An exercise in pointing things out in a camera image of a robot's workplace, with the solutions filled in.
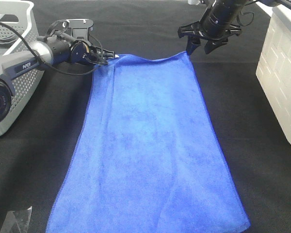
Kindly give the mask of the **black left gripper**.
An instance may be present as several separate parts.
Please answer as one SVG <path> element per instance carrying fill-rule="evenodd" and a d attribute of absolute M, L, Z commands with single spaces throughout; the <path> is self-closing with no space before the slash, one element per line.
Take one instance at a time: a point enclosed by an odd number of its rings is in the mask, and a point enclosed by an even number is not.
<path fill-rule="evenodd" d="M 62 62 L 81 65 L 106 66 L 108 61 L 104 58 L 115 58 L 115 52 L 96 48 L 84 39 L 75 39 L 67 34 L 50 36 L 48 46 L 51 50 L 52 60 L 48 62 L 57 65 Z"/>

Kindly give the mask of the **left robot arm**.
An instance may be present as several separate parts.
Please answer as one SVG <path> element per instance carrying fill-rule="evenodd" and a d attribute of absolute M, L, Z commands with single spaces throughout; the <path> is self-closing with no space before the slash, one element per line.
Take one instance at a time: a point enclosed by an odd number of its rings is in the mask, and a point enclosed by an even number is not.
<path fill-rule="evenodd" d="M 56 32 L 53 36 L 39 36 L 29 44 L 30 50 L 0 57 L 0 122 L 6 118 L 15 95 L 13 80 L 33 69 L 63 62 L 71 64 L 107 65 L 115 52 L 94 46 L 90 41 Z"/>

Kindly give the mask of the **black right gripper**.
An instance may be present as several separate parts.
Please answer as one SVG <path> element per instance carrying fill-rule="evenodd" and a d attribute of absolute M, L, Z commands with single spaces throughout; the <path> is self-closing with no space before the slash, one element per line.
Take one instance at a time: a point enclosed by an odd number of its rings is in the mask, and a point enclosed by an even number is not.
<path fill-rule="evenodd" d="M 180 38 L 187 36 L 186 52 L 188 55 L 201 45 L 200 39 L 208 40 L 204 46 L 205 54 L 209 54 L 215 49 L 226 45 L 226 38 L 242 33 L 240 26 L 232 25 L 232 21 L 237 17 L 243 8 L 241 0 L 216 0 L 207 7 L 202 18 L 194 23 L 181 26 L 178 29 Z"/>

